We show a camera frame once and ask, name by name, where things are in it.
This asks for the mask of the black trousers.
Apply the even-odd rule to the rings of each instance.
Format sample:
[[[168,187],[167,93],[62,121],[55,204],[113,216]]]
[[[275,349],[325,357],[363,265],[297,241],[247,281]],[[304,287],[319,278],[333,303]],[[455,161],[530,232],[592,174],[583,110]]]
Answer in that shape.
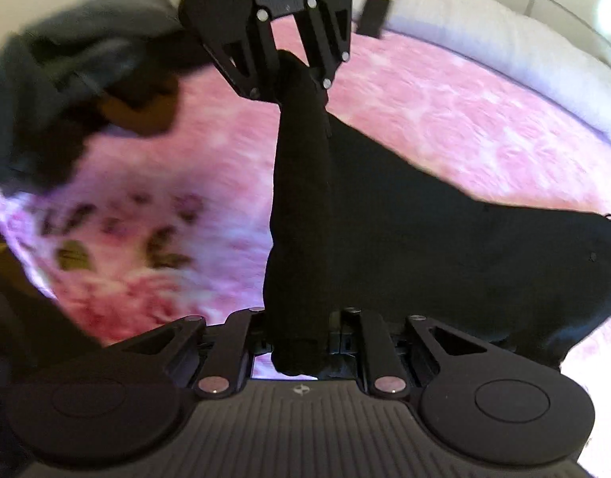
[[[549,367],[611,317],[611,217],[475,200],[330,114],[278,55],[263,303],[275,368],[318,376],[332,315],[437,319]]]

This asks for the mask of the white striped quilt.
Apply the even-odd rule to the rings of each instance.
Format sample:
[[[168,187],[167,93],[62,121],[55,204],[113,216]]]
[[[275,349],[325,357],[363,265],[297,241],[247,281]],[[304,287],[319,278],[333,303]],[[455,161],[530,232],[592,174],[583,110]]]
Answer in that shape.
[[[354,0],[360,16],[366,0]],[[495,0],[388,0],[384,28],[444,47],[536,91],[611,144],[611,68]]]

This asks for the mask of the pile of dark clothes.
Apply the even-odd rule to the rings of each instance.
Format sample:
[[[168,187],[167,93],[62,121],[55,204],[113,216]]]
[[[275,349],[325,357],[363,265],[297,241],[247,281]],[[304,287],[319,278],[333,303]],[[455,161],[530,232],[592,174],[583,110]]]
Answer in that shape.
[[[112,122],[104,102],[136,116],[208,63],[170,0],[85,0],[13,33],[0,50],[0,188],[64,184]]]

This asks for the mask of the pink floral blanket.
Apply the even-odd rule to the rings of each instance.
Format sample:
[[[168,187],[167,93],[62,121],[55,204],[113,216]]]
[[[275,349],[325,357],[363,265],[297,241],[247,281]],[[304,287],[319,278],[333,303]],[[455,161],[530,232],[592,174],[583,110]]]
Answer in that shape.
[[[0,50],[0,368],[262,306],[308,373],[335,311],[425,315],[549,367],[611,317],[611,215],[529,205],[545,104],[439,47],[363,39],[334,90],[278,55],[237,96],[167,12],[46,18]]]

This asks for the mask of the black rectangular object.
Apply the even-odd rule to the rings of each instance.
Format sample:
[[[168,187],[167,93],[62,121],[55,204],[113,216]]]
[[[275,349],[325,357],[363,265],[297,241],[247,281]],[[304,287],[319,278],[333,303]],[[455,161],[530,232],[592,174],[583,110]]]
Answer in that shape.
[[[380,39],[392,0],[365,0],[356,33],[360,36]]]

